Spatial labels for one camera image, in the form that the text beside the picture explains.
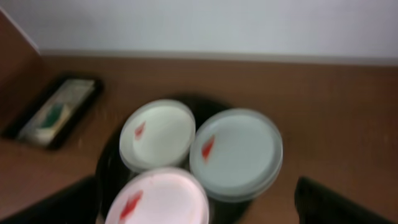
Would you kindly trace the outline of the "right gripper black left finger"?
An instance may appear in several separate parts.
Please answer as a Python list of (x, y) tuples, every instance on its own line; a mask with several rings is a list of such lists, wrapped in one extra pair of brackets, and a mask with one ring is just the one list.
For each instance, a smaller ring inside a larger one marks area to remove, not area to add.
[(2, 219), (1, 224), (95, 223), (99, 204), (97, 180), (93, 176), (88, 176)]

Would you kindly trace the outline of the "pink white plate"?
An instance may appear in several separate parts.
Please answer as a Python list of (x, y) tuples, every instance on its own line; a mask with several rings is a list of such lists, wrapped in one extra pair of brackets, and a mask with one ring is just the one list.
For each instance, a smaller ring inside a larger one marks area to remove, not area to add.
[(130, 180), (113, 200), (105, 224), (209, 224), (206, 193), (189, 172), (166, 167)]

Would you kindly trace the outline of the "cream white plate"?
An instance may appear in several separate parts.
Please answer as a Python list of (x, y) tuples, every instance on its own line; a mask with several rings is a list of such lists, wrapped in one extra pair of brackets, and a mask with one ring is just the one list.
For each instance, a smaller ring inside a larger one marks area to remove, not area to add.
[(119, 154), (133, 172), (183, 164), (195, 139), (191, 109), (177, 100), (147, 103), (126, 120), (119, 137)]

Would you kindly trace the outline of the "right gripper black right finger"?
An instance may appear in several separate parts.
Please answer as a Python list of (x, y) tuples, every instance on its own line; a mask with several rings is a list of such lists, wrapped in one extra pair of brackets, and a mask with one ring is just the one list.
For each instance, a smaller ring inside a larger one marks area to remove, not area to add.
[(308, 177), (298, 179), (294, 200), (300, 224), (392, 224)]

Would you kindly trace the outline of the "yellow green sponge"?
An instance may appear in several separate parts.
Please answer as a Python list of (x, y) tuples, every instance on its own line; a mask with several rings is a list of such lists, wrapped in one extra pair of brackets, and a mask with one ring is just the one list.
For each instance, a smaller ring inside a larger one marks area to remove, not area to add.
[(54, 103), (40, 116), (35, 128), (38, 138), (52, 138), (67, 121), (72, 113), (71, 106), (66, 103)]

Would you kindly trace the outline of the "pale blue plate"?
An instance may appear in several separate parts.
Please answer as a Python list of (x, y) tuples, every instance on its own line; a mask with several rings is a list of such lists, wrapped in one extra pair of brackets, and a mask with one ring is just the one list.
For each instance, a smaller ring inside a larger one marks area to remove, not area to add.
[(207, 119), (190, 146), (190, 171), (207, 196), (227, 203), (252, 200), (276, 180), (283, 141), (276, 125), (248, 109), (225, 110)]

